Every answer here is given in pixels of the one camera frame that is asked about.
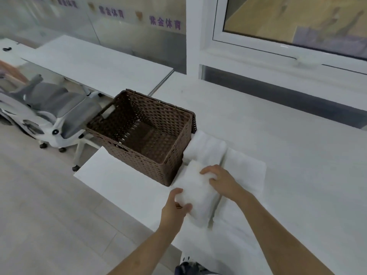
stack of towels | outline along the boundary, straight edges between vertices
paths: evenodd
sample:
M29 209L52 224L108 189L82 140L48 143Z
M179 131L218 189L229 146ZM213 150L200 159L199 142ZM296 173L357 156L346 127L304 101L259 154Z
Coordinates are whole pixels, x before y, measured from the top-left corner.
M216 176L213 173L201 175L200 171L206 166L220 164L226 151L226 142L198 130L183 152L184 165L171 187L183 189L183 193L176 196L176 202L193 205L189 218L198 227L208 226L220 198L209 184L209 179L216 179Z
M234 179L261 200L264 189L266 164L231 148L223 163ZM239 207L222 197L213 218L213 231L226 234L233 243L245 247L252 254L261 253L260 245Z

basket bottom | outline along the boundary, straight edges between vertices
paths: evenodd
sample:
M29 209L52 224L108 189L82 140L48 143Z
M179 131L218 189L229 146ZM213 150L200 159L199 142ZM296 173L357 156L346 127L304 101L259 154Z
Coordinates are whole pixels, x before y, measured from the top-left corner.
M119 140L120 143L158 164L164 162L175 141L175 137L141 121L136 121Z

forearm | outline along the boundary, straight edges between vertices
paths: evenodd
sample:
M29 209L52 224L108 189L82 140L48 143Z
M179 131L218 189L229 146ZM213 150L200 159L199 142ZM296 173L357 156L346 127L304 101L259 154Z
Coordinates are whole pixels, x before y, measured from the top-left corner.
M151 275L174 238L158 229L108 275Z
M244 213L274 275L333 274L246 190L235 202Z

person's left hand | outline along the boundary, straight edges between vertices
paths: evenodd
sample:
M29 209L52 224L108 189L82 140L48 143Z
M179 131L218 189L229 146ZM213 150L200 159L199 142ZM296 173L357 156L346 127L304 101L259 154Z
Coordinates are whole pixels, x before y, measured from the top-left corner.
M180 205L175 202L175 196L182 193L182 188L173 189L167 199L166 205L162 208L162 217L159 228L167 234L175 237L181 230L182 223L187 213L192 209L192 204Z

hand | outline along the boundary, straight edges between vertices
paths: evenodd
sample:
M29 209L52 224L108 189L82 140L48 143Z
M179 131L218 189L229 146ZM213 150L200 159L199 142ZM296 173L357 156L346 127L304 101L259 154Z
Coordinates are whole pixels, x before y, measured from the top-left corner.
M217 179L210 179L209 183L213 188L224 197L235 202L236 198L244 191L231 174L219 165L207 166L200 171L200 174L211 172L217 175Z
M166 205L162 208L162 217L159 229L175 237L181 230L182 223L187 213L192 209L192 204L180 205L175 202L175 196L182 193L182 188L173 189L167 199Z

